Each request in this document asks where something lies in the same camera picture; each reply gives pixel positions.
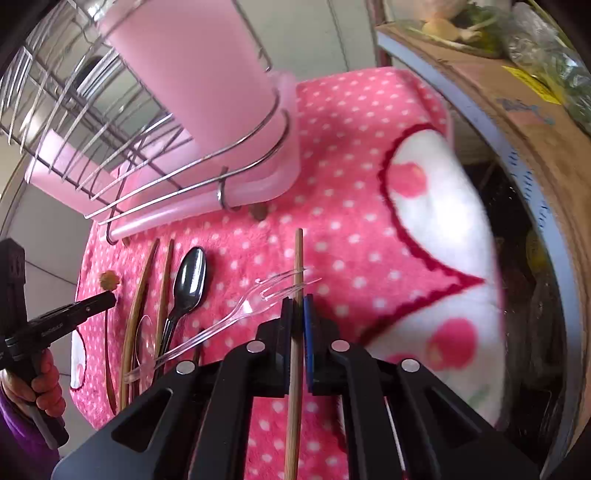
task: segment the purple sleeve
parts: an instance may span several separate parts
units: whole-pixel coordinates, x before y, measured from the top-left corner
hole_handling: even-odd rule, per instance
[[[29,459],[47,466],[49,471],[57,464],[60,455],[50,450],[35,424],[8,399],[0,384],[0,413],[14,436],[15,443]]]

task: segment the spoon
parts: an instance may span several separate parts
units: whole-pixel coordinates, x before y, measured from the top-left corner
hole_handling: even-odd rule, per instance
[[[158,356],[163,355],[169,349],[178,321],[199,305],[205,287],[205,271],[205,250],[202,247],[193,247],[184,256],[174,280],[174,306],[164,322]],[[163,369],[160,368],[155,373],[155,378],[160,377],[162,371]]]

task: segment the transparent fork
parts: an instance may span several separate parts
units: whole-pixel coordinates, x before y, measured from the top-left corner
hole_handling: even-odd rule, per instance
[[[293,295],[305,286],[320,280],[320,278],[314,278],[294,285],[292,283],[294,274],[302,272],[303,270],[293,269],[273,275],[266,280],[255,280],[255,284],[242,296],[234,309],[225,318],[214,323],[211,327],[198,333],[186,342],[169,350],[164,355],[161,355],[158,358],[149,359],[139,367],[134,368],[126,374],[124,379],[125,383],[135,382],[143,376],[147,377],[150,373],[159,369],[169,360],[177,358],[187,350],[211,338],[237,321],[266,312],[285,297]]]

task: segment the wooden chopstick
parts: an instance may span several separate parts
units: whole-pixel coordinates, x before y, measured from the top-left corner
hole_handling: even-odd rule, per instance
[[[173,263],[174,239],[168,242],[168,252],[164,263],[164,273],[162,285],[160,285],[160,303],[158,304],[158,318],[156,322],[156,342],[154,345],[154,358],[158,356],[160,344],[162,343],[162,333],[164,331],[164,322],[168,317],[168,291],[170,289],[170,267]]]
[[[146,258],[144,270],[142,276],[139,279],[138,288],[135,291],[134,301],[131,304],[131,311],[129,312],[129,319],[125,327],[125,340],[123,344],[123,352],[121,353],[121,374],[119,376],[119,411],[123,410],[129,405],[129,384],[124,382],[125,375],[131,369],[131,360],[134,352],[135,343],[135,331],[138,327],[139,313],[141,311],[142,304],[145,302],[145,288],[148,282],[148,277],[152,270],[152,262],[154,261],[154,255],[158,248],[159,240],[156,239],[152,243],[150,253]]]
[[[304,231],[295,231],[295,268],[304,268]],[[304,281],[303,271],[294,275],[294,284]],[[290,391],[287,401],[287,436],[285,438],[284,480],[296,480],[300,455],[301,397],[303,379],[303,297],[299,290],[294,295],[294,325],[291,336]]]

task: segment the yellow sticker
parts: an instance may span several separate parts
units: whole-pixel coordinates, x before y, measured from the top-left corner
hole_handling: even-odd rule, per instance
[[[515,69],[513,67],[506,67],[505,65],[503,65],[502,67],[506,71],[510,72],[515,78],[518,78],[523,83],[525,83],[529,88],[531,88],[535,93],[537,93],[542,100],[546,100],[546,102],[556,103],[556,105],[560,105],[560,101],[554,96],[554,94],[550,90],[548,90],[548,88],[545,85],[537,81],[528,73],[520,69]]]

